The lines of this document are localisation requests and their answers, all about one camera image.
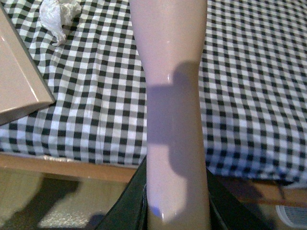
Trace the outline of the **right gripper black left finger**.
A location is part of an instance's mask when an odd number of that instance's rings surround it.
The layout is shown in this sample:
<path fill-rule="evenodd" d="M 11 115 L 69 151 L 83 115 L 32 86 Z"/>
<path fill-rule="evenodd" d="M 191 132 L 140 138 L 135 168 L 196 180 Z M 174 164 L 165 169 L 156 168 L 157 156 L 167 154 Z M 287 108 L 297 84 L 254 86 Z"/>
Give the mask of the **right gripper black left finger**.
<path fill-rule="evenodd" d="M 146 159 L 128 182 L 117 202 L 95 227 L 96 230 L 146 230 Z"/>

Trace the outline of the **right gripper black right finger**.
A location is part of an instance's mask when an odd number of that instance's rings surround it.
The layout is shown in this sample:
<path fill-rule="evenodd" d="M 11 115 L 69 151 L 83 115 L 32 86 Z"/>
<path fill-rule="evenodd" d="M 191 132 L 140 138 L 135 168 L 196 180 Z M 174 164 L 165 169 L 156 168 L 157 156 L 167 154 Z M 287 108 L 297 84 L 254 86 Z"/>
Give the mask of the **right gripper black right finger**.
<path fill-rule="evenodd" d="M 250 212 L 208 170 L 207 184 L 213 230 L 268 230 L 269 227 Z"/>

